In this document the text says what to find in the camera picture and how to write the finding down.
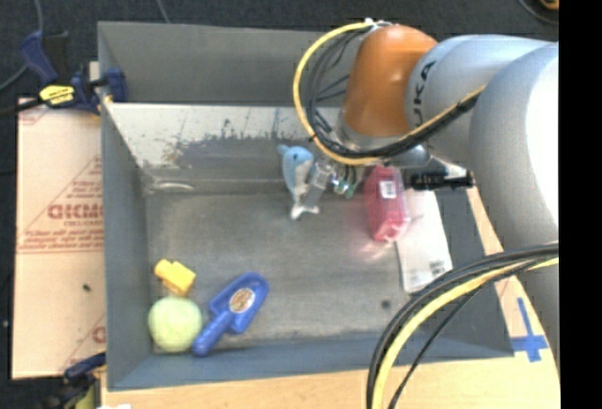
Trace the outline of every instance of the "cardboard sheet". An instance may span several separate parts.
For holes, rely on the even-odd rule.
[[[41,106],[18,122],[12,377],[104,350],[100,118]]]

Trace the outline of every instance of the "blue toy figure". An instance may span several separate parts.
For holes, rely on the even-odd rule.
[[[278,153],[282,155],[282,175],[286,187],[293,196],[291,218],[296,220],[303,212],[318,213],[317,207],[306,208],[301,203],[301,196],[308,191],[308,175],[313,167],[313,153],[303,147],[278,145]]]

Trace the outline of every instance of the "kuka logo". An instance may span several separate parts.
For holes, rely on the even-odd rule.
[[[54,220],[72,219],[72,218],[102,218],[103,205],[94,203],[78,204],[55,204],[48,207],[48,216]]]
[[[424,122],[424,119],[422,117],[422,91],[424,91],[424,89],[426,88],[426,79],[428,78],[429,70],[433,67],[435,63],[436,60],[431,61],[430,63],[424,66],[424,68],[420,72],[420,78],[422,79],[422,81],[416,83],[416,96],[414,97],[414,115],[416,115],[416,127],[419,127]]]

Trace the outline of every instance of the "gray bin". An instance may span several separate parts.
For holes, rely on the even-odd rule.
[[[103,107],[109,389],[365,370],[409,300],[395,245],[370,237],[361,193],[326,193],[321,214],[288,217],[276,146],[307,144],[291,85],[317,36],[99,24],[101,71],[121,67],[131,90],[129,102]],[[437,199],[454,265],[481,257],[466,194]],[[210,356],[160,354],[147,326],[163,293],[152,272],[159,259],[197,273],[189,297],[205,322],[208,302],[244,272],[262,274],[271,290],[247,331],[223,337]],[[401,363],[433,323],[410,339]],[[511,354],[491,289],[463,309],[426,361]]]

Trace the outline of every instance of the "yellow tennis ball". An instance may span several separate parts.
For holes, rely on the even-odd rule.
[[[149,311],[149,329],[157,346],[168,353],[186,351],[202,329],[202,314],[192,300],[169,295]]]

